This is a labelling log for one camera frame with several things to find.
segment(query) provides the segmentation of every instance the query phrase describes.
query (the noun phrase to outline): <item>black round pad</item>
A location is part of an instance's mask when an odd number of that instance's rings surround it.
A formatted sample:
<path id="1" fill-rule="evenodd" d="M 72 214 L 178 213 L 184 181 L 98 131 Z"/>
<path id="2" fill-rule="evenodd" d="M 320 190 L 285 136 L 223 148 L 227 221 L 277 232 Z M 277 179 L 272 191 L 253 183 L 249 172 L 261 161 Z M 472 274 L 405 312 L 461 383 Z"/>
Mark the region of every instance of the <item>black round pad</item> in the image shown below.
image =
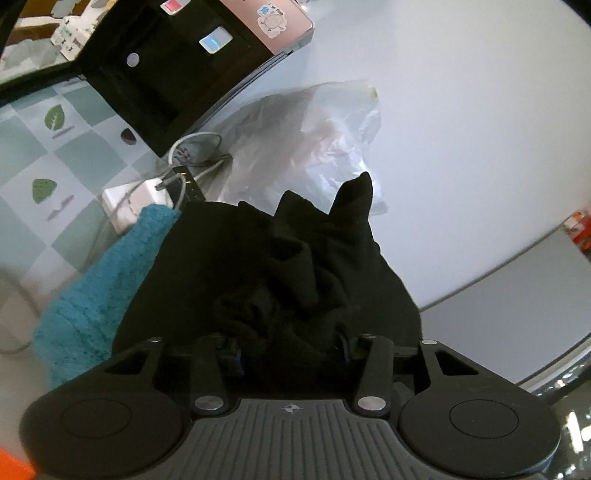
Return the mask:
<path id="1" fill-rule="evenodd" d="M 517 413 L 492 400 L 468 400 L 452 408 L 449 419 L 460 432 L 480 439 L 497 439 L 517 428 Z"/>
<path id="2" fill-rule="evenodd" d="M 158 463 L 183 432 L 166 395 L 49 393 L 21 423 L 21 440 L 36 466 L 60 478 L 121 478 Z"/>
<path id="3" fill-rule="evenodd" d="M 514 385 L 457 382 L 432 385 L 404 406 L 398 427 L 417 456 L 468 478 L 526 476 L 548 465 L 560 426 L 544 403 Z"/>
<path id="4" fill-rule="evenodd" d="M 61 422 L 76 437 L 100 439 L 119 433 L 129 425 L 131 418 L 131 410 L 124 403 L 93 398 L 68 407 Z"/>

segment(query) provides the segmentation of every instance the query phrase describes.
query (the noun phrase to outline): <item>white cable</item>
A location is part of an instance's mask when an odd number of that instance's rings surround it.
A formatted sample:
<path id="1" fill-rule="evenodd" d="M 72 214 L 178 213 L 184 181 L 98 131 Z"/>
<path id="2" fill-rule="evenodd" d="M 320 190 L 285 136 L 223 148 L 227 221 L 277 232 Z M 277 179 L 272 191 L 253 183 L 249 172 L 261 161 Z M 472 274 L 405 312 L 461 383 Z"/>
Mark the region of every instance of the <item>white cable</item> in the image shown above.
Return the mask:
<path id="1" fill-rule="evenodd" d="M 174 164 L 173 162 L 173 155 L 174 155 L 174 151 L 176 150 L 176 148 L 185 140 L 189 140 L 190 138 L 196 138 L 196 137 L 202 137 L 202 136 L 206 136 L 206 135 L 213 135 L 214 137 L 217 137 L 218 142 L 215 146 L 215 149 L 218 149 L 219 146 L 222 144 L 222 136 L 218 133 L 215 132 L 195 132 L 192 134 L 188 134 L 185 135 L 184 137 L 179 138 L 174 144 L 173 146 L 170 148 L 170 151 L 168 152 L 168 167 L 164 170 L 158 170 L 157 173 L 153 174 L 155 177 L 161 177 L 161 176 L 165 176 L 166 174 L 168 174 L 168 172 L 170 172 L 172 170 L 172 165 Z M 206 168 L 205 170 L 201 171 L 195 178 L 195 182 L 197 182 L 199 179 L 203 178 L 205 175 L 207 175 L 208 173 L 214 171 L 216 168 L 218 168 L 225 160 L 226 160 L 227 156 L 223 156 L 216 164 L 212 165 L 211 167 Z M 99 245 L 99 241 L 101 239 L 101 237 L 104 235 L 107 227 L 109 226 L 111 220 L 117 215 L 119 209 L 122 207 L 122 205 L 129 200 L 129 197 L 131 197 L 131 194 L 133 194 L 133 192 L 135 192 L 141 185 L 144 184 L 146 180 L 141 180 L 139 181 L 136 185 L 133 186 L 133 188 L 128 191 L 125 196 L 119 201 L 119 203 L 115 206 L 115 208 L 113 209 L 113 211 L 109 214 L 109 216 L 105 219 L 103 225 L 101 226 L 99 233 L 96 235 L 95 237 L 95 241 L 93 242 L 93 245 L 89 251 L 89 255 L 86 258 L 86 264 L 84 266 L 83 271 L 86 271 L 93 263 L 93 261 L 95 260 L 95 255 L 96 255 L 96 250 L 98 249 L 98 245 Z M 178 210 L 180 208 L 180 204 L 183 200 L 184 197 L 184 193 L 186 192 L 187 189 L 187 185 L 186 185 L 186 181 L 185 178 L 183 177 L 183 182 L 181 185 L 181 196 L 179 197 L 179 200 L 177 201 L 177 204 L 174 206 L 175 210 Z"/>
<path id="2" fill-rule="evenodd" d="M 8 284 L 10 284 L 16 290 L 16 292 L 18 292 L 18 294 L 26 302 L 27 306 L 31 309 L 31 311 L 35 314 L 35 316 L 37 318 L 39 318 L 41 316 L 41 312 L 39 311 L 37 304 L 35 304 L 35 301 L 31 297 L 31 294 L 17 280 L 13 279 L 9 275 L 6 275 L 3 273 L 0 276 L 2 277 L 2 279 L 4 281 L 6 281 Z M 14 349 L 11 349 L 11 350 L 6 350 L 4 348 L 0 348 L 0 355 L 15 355 L 16 353 L 20 353 L 23 350 L 26 350 L 30 346 L 31 346 L 31 341 L 29 340 L 28 342 L 23 343 L 21 346 L 18 346 Z"/>
<path id="3" fill-rule="evenodd" d="M 177 200 L 176 205 L 174 206 L 174 209 L 180 210 L 181 204 L 184 200 L 185 193 L 187 193 L 187 179 L 183 175 L 181 175 L 180 173 L 177 173 L 177 178 L 181 181 L 181 193 L 178 196 L 178 200 Z"/>
<path id="4" fill-rule="evenodd" d="M 169 167 L 166 167 L 166 169 L 158 169 L 158 170 L 150 173 L 147 176 L 148 177 L 152 177 L 152 178 L 154 178 L 154 177 L 161 177 L 163 175 L 166 175 L 170 170 L 171 170 L 171 168 L 169 168 Z M 95 260 L 96 250 L 98 249 L 98 246 L 99 246 L 99 241 L 101 240 L 101 238 L 105 234 L 105 231 L 107 230 L 109 224 L 111 223 L 111 220 L 113 218 L 115 218 L 115 216 L 119 212 L 120 208 L 123 206 L 123 204 L 125 202 L 127 202 L 129 200 L 129 198 L 131 197 L 131 195 L 133 194 L 133 192 L 135 192 L 137 189 L 139 189 L 139 187 L 141 187 L 147 180 L 148 179 L 140 180 L 136 185 L 134 185 L 131 188 L 130 191 L 126 192 L 125 195 L 123 196 L 123 198 L 115 206 L 115 208 L 113 209 L 113 211 L 103 221 L 102 225 L 99 228 L 99 232 L 96 234 L 95 240 L 93 241 L 92 246 L 90 247 L 88 256 L 86 257 L 86 263 L 85 263 L 85 265 L 83 267 L 83 271 L 86 271 L 93 264 L 93 262 Z"/>
<path id="5" fill-rule="evenodd" d="M 195 182 L 197 182 L 198 180 L 202 179 L 205 175 L 207 175 L 208 173 L 210 173 L 210 172 L 214 171 L 216 168 L 218 168 L 222 163 L 224 163 L 225 160 L 226 160 L 226 157 L 224 156 L 216 164 L 199 172 L 199 175 L 197 175 L 193 180 L 195 180 Z"/>
<path id="6" fill-rule="evenodd" d="M 173 143 L 173 146 L 170 147 L 170 151 L 168 152 L 168 165 L 173 165 L 173 155 L 175 150 L 177 149 L 177 147 L 183 143 L 185 140 L 189 140 L 190 138 L 195 138 L 195 137 L 203 137 L 206 135 L 210 135 L 210 136 L 214 136 L 217 137 L 217 145 L 215 146 L 214 150 L 217 150 L 219 148 L 219 146 L 222 144 L 222 136 L 216 132 L 194 132 L 192 134 L 188 134 L 185 135 L 184 137 L 179 138 L 175 143 Z"/>

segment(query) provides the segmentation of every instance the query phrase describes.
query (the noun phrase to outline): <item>ribbed rubber surface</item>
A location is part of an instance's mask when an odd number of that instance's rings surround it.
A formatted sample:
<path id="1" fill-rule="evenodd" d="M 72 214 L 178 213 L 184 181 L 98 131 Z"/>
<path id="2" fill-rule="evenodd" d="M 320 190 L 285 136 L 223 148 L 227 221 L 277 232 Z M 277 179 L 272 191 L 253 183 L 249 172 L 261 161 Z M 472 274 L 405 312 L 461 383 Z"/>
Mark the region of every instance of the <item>ribbed rubber surface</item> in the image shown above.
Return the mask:
<path id="1" fill-rule="evenodd" d="M 457 477 L 422 463 L 405 449 L 387 422 L 358 417 L 347 411 L 340 400 L 293 404 L 242 400 L 230 415 L 197 421 L 172 456 L 131 478 L 446 480 Z M 541 475 L 530 478 L 544 480 Z"/>

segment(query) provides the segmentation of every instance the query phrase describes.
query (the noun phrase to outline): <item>power adapter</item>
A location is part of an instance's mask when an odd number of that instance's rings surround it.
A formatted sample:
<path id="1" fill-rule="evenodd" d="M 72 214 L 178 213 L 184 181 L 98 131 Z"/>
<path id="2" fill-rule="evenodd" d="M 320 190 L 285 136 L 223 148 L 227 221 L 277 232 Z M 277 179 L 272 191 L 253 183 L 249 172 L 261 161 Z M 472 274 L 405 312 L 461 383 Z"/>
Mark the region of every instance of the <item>power adapter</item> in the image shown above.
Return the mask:
<path id="1" fill-rule="evenodd" d="M 173 208 L 174 203 L 167 189 L 156 190 L 156 185 L 162 183 L 160 178 L 149 179 L 139 185 L 129 198 L 121 204 L 119 209 L 114 213 L 117 205 L 136 185 L 140 183 L 135 181 L 105 189 L 100 195 L 100 202 L 109 216 L 115 232 L 119 235 L 125 233 L 138 220 L 139 213 L 142 208 L 157 203 L 159 205 L 166 205 Z"/>

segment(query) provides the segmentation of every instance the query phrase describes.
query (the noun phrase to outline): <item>green leaf print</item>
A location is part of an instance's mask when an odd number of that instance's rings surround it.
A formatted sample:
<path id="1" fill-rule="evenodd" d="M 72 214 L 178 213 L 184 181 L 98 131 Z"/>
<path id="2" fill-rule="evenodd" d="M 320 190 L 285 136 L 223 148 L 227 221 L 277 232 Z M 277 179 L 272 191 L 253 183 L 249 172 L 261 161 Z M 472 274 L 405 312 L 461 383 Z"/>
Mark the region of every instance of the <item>green leaf print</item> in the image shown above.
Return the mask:
<path id="1" fill-rule="evenodd" d="M 49 130 L 59 130 L 64 126 L 65 121 L 66 114 L 64 113 L 64 109 L 61 107 L 61 105 L 56 105 L 55 107 L 50 108 L 45 115 L 45 126 Z"/>
<path id="2" fill-rule="evenodd" d="M 47 200 L 56 189 L 57 183 L 53 180 L 33 180 L 33 201 L 37 204 Z"/>

